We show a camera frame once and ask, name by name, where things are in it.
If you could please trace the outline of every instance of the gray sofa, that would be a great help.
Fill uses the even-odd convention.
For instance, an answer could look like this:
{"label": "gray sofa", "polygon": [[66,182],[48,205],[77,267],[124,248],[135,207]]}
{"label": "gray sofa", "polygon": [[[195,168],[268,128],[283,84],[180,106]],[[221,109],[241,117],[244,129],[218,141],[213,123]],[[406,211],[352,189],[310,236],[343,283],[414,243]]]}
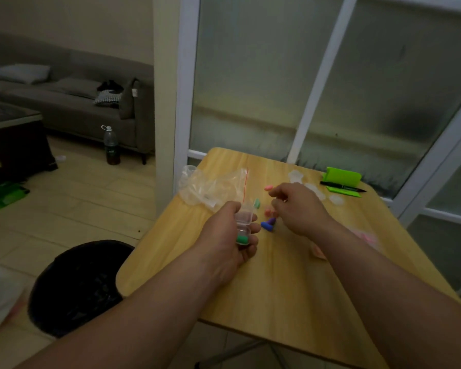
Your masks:
{"label": "gray sofa", "polygon": [[[145,155],[155,152],[153,66],[0,33],[0,66],[14,63],[49,65],[50,80],[34,85],[0,80],[0,101],[41,111],[46,128],[92,140],[102,141],[101,125],[110,125],[120,145],[140,152],[143,161]],[[98,107],[92,99],[53,91],[55,82],[63,78],[86,83],[112,79],[122,86],[132,83],[138,96],[133,97],[131,116],[121,119],[118,109]],[[124,96],[131,97],[132,88],[126,86],[125,91]]]}

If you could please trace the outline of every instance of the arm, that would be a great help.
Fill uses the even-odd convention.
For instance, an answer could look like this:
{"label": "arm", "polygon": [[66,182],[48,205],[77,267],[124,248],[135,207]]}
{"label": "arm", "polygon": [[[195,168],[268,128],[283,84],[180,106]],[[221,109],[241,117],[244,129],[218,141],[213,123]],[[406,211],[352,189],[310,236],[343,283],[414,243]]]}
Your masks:
{"label": "arm", "polygon": [[323,251],[390,367],[461,367],[461,305],[368,246],[306,187],[281,184],[272,204]]}
{"label": "arm", "polygon": [[[258,239],[239,251],[227,202],[203,226],[195,245],[106,313],[45,348],[20,369],[164,368],[190,333],[203,307],[254,256]],[[256,233],[260,227],[250,225]]]}

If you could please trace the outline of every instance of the trash bin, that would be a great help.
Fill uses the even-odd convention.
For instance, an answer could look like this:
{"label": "trash bin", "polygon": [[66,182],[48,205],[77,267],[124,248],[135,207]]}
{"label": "trash bin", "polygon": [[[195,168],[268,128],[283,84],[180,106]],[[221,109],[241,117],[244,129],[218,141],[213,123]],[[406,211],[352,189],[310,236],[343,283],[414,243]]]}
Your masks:
{"label": "trash bin", "polygon": [[104,240],[58,255],[36,280],[28,314],[43,332],[60,338],[122,301],[116,273],[134,247]]}

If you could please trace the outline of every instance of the forearm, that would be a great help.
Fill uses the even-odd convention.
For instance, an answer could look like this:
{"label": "forearm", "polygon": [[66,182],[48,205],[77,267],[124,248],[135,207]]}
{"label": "forearm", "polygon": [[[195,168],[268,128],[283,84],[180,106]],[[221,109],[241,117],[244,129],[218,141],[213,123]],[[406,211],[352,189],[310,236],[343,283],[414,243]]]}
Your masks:
{"label": "forearm", "polygon": [[336,222],[311,239],[391,367],[461,367],[461,305]]}
{"label": "forearm", "polygon": [[191,248],[116,307],[20,368],[164,368],[219,285]]}

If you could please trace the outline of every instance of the black pen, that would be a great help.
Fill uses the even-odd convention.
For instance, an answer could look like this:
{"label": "black pen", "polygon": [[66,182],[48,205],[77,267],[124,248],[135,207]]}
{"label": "black pen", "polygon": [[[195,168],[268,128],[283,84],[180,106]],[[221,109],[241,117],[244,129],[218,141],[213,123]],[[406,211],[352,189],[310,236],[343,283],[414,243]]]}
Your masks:
{"label": "black pen", "polygon": [[330,187],[332,187],[332,188],[338,188],[338,189],[345,189],[345,190],[350,190],[350,191],[356,191],[357,193],[366,193],[366,192],[367,192],[367,191],[365,191],[365,190],[363,190],[363,189],[352,188],[351,186],[345,186],[345,185],[337,184],[337,183],[335,183],[335,182],[321,181],[320,184],[321,184],[321,185],[330,186]]}

